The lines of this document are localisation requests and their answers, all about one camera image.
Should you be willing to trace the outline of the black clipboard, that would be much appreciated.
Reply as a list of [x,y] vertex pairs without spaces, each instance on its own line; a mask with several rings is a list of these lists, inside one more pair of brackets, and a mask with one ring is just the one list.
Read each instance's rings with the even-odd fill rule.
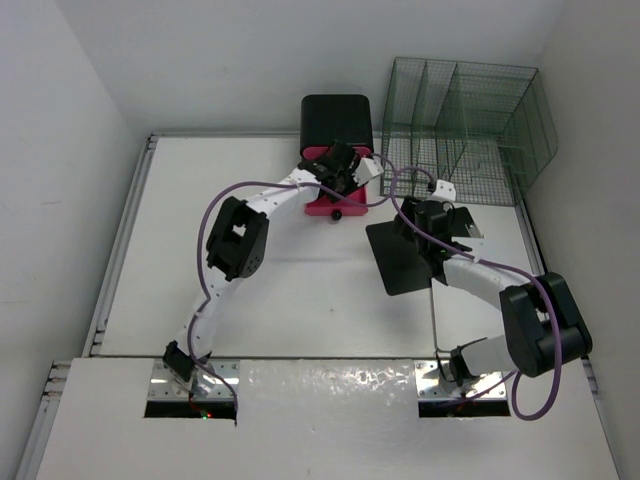
[[[434,281],[444,283],[444,269],[428,270],[415,244],[393,231],[393,221],[365,228],[386,293],[395,296],[429,288]],[[469,233],[470,238],[480,236],[474,219]]]

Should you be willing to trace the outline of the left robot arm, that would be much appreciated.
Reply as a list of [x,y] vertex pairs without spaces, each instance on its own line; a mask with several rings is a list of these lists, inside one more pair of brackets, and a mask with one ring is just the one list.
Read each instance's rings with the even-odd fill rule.
[[314,158],[302,158],[281,181],[245,181],[220,192],[199,224],[196,271],[200,292],[180,333],[169,342],[163,365],[187,386],[206,366],[215,330],[243,280],[265,257],[270,224],[309,203],[327,199],[362,207],[350,198],[382,173],[370,147],[336,141]]

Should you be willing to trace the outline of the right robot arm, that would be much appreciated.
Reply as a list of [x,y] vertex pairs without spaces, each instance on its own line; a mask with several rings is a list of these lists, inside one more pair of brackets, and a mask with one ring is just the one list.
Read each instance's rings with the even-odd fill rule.
[[480,258],[478,240],[455,241],[454,217],[442,200],[407,196],[394,219],[431,281],[465,291],[501,314],[502,335],[451,350],[440,368],[443,380],[462,387],[499,370],[536,378],[592,352],[592,336],[561,275],[533,276]]

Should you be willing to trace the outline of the black drawer cabinet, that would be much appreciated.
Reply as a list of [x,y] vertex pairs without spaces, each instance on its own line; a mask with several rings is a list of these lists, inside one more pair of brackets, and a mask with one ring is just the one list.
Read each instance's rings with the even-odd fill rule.
[[362,94],[310,94],[301,100],[300,154],[310,146],[373,144],[369,99]]

